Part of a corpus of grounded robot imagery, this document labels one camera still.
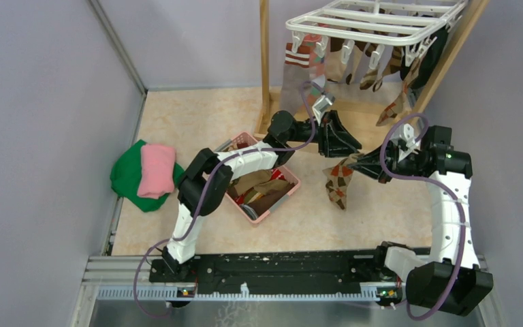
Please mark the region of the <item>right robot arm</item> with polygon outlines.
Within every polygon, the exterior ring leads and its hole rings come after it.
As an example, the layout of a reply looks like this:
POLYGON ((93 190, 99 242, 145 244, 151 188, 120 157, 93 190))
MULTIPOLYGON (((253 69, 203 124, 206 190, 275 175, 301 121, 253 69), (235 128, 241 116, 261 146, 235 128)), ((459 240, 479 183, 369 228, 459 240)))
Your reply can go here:
POLYGON ((358 156, 349 167, 379 183, 396 176, 427 184, 432 216, 428 258, 419 258, 406 245, 382 242, 372 262, 376 278, 395 275, 405 283, 410 305, 467 316, 492 290, 493 276, 480 269, 473 247, 469 218, 471 156, 456 151, 451 128, 434 125, 417 140, 410 125, 399 127, 386 148, 358 156))

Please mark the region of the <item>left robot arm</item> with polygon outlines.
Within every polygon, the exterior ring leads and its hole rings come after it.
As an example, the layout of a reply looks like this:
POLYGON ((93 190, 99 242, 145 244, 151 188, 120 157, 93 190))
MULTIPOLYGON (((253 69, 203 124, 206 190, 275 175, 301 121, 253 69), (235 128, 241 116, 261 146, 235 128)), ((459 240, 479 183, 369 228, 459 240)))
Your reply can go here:
POLYGON ((235 151, 215 153, 202 149, 181 176, 178 217, 171 239, 162 252, 165 273, 184 281, 191 273, 203 218, 221 204, 229 185, 247 174, 283 166, 294 154, 288 143, 315 143, 324 157, 358 153, 362 144, 341 123, 335 110, 298 121, 288 111, 273 115, 263 140, 235 151))

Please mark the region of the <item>black sock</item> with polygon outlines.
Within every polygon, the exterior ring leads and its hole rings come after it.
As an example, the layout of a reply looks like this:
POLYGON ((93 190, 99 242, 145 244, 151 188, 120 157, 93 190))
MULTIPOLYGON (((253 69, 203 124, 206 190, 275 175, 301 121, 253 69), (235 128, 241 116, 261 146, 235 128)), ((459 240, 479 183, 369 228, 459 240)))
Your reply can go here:
POLYGON ((426 52, 426 56, 422 60, 419 68, 418 77, 409 85, 410 89, 419 89, 426 85, 443 53, 448 35, 449 32, 446 27, 432 34, 432 37, 435 37, 436 40, 426 52))

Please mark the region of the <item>white clip hanger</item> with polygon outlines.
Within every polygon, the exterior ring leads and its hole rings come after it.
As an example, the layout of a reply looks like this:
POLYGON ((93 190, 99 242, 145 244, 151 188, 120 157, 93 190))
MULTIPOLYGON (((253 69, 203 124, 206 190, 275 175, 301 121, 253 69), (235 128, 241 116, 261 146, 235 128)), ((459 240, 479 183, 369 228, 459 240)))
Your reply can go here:
POLYGON ((333 1, 288 20, 292 52, 306 35, 316 35, 315 53, 325 55, 333 38, 343 41, 340 61, 346 64, 358 42, 374 44, 370 67, 377 66, 386 47, 401 47, 406 66, 422 58, 435 43, 434 33, 450 29, 461 18, 467 1, 333 1))

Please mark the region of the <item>beige argyle sock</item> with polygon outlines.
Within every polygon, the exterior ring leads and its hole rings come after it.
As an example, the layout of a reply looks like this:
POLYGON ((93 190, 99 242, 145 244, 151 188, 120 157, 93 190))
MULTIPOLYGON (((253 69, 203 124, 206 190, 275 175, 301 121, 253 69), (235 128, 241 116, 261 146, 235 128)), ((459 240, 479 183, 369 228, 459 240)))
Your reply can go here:
POLYGON ((328 199, 343 211, 347 209, 347 189, 354 172, 350 165, 356 163, 362 156, 362 153, 354 153, 342 159, 335 166, 323 170, 327 178, 325 188, 328 199))
POLYGON ((390 124, 396 117, 401 115, 405 110, 405 103, 408 101, 408 89, 417 79, 423 57, 416 58, 409 66, 407 75, 402 80, 402 89, 396 99, 388 105, 379 115, 376 122, 377 127, 390 124))

